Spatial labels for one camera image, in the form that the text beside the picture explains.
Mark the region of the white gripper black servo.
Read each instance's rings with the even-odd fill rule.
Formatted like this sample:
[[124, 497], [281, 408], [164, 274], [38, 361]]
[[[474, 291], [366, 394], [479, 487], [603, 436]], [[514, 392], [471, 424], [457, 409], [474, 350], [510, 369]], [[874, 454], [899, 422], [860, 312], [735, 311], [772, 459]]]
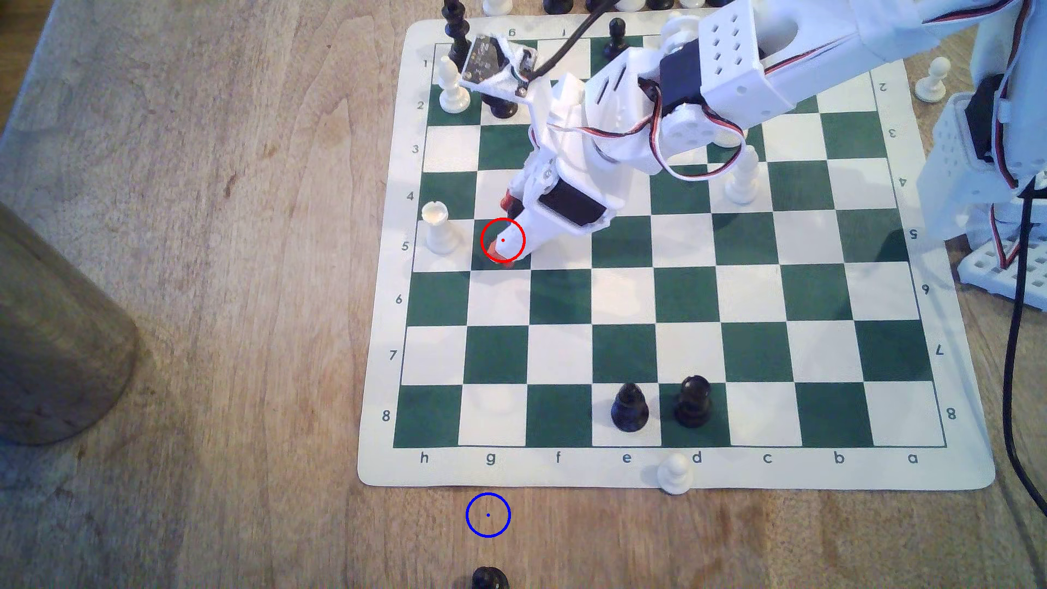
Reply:
[[658, 49], [630, 47], [587, 82], [565, 74], [536, 95], [535, 151], [502, 198], [517, 217], [487, 223], [488, 258], [511, 263], [554, 237], [604, 229], [639, 175], [661, 169], [649, 143], [653, 100], [640, 84], [658, 76], [660, 60]]

